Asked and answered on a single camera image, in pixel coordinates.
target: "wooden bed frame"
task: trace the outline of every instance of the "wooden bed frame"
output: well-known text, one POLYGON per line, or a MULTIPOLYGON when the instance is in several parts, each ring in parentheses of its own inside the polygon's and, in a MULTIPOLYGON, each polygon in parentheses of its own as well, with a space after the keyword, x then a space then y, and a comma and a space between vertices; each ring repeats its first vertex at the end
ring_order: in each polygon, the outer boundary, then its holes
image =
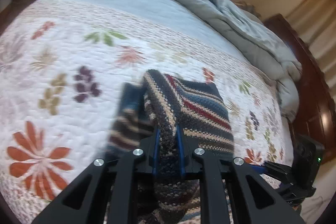
POLYGON ((286 43, 302 64, 302 77, 296 83, 299 111, 290 123, 293 145, 296 134, 308 135, 325 146, 323 163, 330 161, 336 156, 336 113, 324 74, 306 44, 282 15, 275 15, 264 24, 286 43))

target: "striped sweater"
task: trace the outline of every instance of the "striped sweater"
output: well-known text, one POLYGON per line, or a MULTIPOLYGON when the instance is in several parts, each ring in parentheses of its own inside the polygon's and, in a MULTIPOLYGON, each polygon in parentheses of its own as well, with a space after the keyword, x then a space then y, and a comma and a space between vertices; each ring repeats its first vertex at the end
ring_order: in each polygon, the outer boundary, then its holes
POLYGON ((215 84, 185 81, 149 70, 142 86, 125 85, 116 121, 112 125, 108 157, 120 157, 142 138, 160 130, 160 174, 151 187, 139 183, 139 223, 178 223, 200 213, 198 181, 179 179, 177 125, 199 147, 231 159, 234 140, 227 110, 215 84))

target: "fabric fold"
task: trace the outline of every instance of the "fabric fold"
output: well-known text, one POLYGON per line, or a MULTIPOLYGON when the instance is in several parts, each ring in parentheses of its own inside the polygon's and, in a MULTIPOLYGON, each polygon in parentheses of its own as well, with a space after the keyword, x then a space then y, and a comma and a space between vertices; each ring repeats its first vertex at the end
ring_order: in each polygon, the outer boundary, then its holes
MULTIPOLYGON (((262 24, 249 19, 231 1, 175 1, 228 39, 253 66, 263 71, 271 80, 289 83, 300 79, 302 66, 284 42, 262 24)), ((280 89, 278 92, 282 115, 293 121, 299 106, 297 91, 287 93, 280 89)))

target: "silver screw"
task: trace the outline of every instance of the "silver screw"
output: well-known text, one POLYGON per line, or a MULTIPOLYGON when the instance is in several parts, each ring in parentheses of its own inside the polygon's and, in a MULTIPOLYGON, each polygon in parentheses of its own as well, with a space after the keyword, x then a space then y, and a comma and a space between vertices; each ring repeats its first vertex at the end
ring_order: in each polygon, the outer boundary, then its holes
POLYGON ((96 165, 96 166, 102 166, 104 164, 104 160, 103 159, 96 159, 93 162, 93 164, 96 165))
POLYGON ((133 150, 133 155, 141 156, 142 154, 143 154, 143 150, 140 149, 140 148, 137 148, 137 149, 133 150))
POLYGON ((196 148, 194 152, 196 155, 203 155, 205 153, 203 148, 196 148))
POLYGON ((235 165, 243 165, 244 164, 244 160, 242 158, 235 158, 233 160, 233 162, 235 163, 235 165))

